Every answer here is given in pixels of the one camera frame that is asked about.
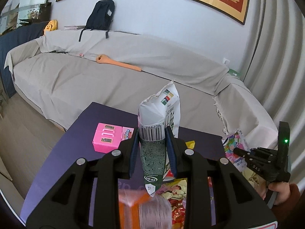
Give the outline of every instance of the wooden spoon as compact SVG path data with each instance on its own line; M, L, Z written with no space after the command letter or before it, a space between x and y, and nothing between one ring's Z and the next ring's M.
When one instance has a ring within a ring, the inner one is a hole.
M97 56L96 62L99 64L113 64L113 65L121 66L124 68L133 69L136 71L142 71L142 68L140 68L140 67L115 61L105 54L101 54L101 55Z

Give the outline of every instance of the dark blue blanket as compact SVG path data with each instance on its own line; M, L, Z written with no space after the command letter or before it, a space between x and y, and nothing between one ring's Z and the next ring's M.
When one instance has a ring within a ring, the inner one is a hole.
M0 36L0 77L4 90L9 98L11 98L16 93L16 90L14 88L9 68L7 67L4 69L7 53L16 46L42 36L43 29L47 24L48 22L41 22L32 24L30 26L19 27L12 32Z

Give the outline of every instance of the black gripper frame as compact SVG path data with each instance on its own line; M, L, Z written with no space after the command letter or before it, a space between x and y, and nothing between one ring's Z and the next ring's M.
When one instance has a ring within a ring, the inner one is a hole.
M287 122L280 121L278 135L278 150L260 148L251 149L250 152L239 148L234 153L245 158L247 167L264 178L267 182L289 182L290 163L288 156L290 128ZM267 191L265 202L272 208L277 192Z
M165 129L171 170L176 178L187 178L186 229L246 229L276 221L252 186L226 158L208 160L187 150L170 127ZM118 178L131 178L138 153L135 128L131 139L103 158L78 159L50 189L26 221L28 229L119 229ZM216 225L211 225L208 177L212 178ZM89 208L93 180L97 178L93 226Z

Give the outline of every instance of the yellow toy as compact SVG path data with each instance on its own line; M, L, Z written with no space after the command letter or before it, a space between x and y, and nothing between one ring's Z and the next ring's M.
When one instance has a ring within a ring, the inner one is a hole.
M43 30L43 35L45 35L46 31L54 31L57 29L57 21L51 20L48 25L46 25L45 29Z

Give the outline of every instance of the hand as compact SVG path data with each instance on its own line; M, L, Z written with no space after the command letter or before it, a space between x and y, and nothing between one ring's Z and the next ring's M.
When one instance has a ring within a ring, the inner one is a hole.
M276 198L274 205L282 204L290 197L289 183L270 183L268 189L278 192L278 197Z
M290 197L289 183L270 183L268 189L278 192L274 205L282 204ZM263 181L255 190L264 200L266 198L266 181Z

